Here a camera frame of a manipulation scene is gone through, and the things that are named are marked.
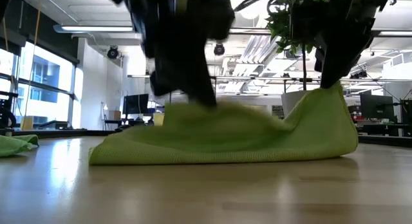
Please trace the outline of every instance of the window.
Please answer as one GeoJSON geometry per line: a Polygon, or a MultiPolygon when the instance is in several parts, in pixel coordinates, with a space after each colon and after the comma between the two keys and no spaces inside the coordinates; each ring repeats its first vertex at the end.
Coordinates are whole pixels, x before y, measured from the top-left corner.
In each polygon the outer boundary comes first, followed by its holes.
{"type": "Polygon", "coordinates": [[[52,120],[68,121],[69,95],[34,86],[30,86],[29,95],[27,95],[28,91],[28,85],[19,85],[19,97],[15,111],[18,123],[24,115],[33,117],[34,125],[52,120]]]}
{"type": "Polygon", "coordinates": [[[83,93],[83,71],[81,69],[76,69],[76,77],[75,77],[75,95],[76,97],[81,100],[83,93]]]}
{"type": "Polygon", "coordinates": [[[11,75],[13,72],[14,64],[14,54],[0,49],[0,73],[11,75]]]}
{"type": "Polygon", "coordinates": [[[73,64],[27,42],[21,51],[19,76],[34,82],[70,91],[73,64]]]}
{"type": "MultiPolygon", "coordinates": [[[[0,91],[9,92],[11,82],[6,79],[0,79],[0,91]]],[[[0,95],[0,99],[8,99],[8,96],[0,95]]]]}
{"type": "Polygon", "coordinates": [[[80,119],[82,114],[82,105],[79,101],[75,100],[73,103],[73,120],[71,121],[71,125],[73,128],[81,128],[80,126],[80,119]]]}

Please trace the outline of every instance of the green cloth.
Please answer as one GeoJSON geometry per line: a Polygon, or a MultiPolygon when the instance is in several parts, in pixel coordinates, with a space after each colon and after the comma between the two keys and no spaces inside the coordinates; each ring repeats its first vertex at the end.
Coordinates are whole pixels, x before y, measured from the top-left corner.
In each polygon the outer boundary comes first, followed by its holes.
{"type": "Polygon", "coordinates": [[[28,151],[33,145],[39,145],[39,138],[36,135],[0,136],[0,157],[12,156],[28,151]]]}
{"type": "Polygon", "coordinates": [[[284,120],[235,104],[166,107],[165,124],[132,127],[89,152],[90,165],[319,160],[354,152],[357,131],[338,83],[309,91],[284,120]]]}

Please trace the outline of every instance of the computer monitor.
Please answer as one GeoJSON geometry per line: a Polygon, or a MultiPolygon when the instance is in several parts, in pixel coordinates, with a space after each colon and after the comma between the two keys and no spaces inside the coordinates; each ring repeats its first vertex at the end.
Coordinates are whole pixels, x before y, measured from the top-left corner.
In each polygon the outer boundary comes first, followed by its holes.
{"type": "Polygon", "coordinates": [[[136,115],[148,113],[148,102],[148,94],[125,96],[123,101],[123,114],[136,115]]]}
{"type": "Polygon", "coordinates": [[[391,96],[360,95],[360,111],[364,118],[388,118],[393,120],[393,99],[391,96]]]}

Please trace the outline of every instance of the wooden surface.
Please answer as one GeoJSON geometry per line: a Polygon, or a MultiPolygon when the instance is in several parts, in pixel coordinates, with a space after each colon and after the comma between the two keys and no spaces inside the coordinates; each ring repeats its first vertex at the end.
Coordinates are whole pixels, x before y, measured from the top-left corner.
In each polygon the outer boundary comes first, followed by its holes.
{"type": "Polygon", "coordinates": [[[0,159],[0,224],[412,223],[412,151],[313,162],[89,167],[100,137],[0,159]]]}

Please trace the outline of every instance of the ceiling light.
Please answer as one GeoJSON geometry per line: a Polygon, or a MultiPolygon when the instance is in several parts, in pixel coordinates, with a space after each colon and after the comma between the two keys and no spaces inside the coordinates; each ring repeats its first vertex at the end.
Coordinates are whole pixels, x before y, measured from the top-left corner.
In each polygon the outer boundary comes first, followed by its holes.
{"type": "Polygon", "coordinates": [[[127,75],[127,77],[133,77],[133,78],[149,78],[150,75],[127,75]]]}
{"type": "Polygon", "coordinates": [[[229,34],[232,35],[270,35],[267,28],[231,28],[229,34]]]}
{"type": "Polygon", "coordinates": [[[248,79],[253,79],[253,77],[235,77],[235,76],[228,76],[228,77],[226,77],[226,76],[217,76],[216,77],[217,79],[233,79],[233,80],[235,80],[235,79],[238,79],[238,80],[248,80],[248,79]]]}
{"type": "Polygon", "coordinates": [[[133,32],[130,26],[60,26],[65,32],[133,32]]]}
{"type": "Polygon", "coordinates": [[[379,37],[388,36],[388,37],[412,37],[411,31],[383,31],[379,33],[379,37]]]}

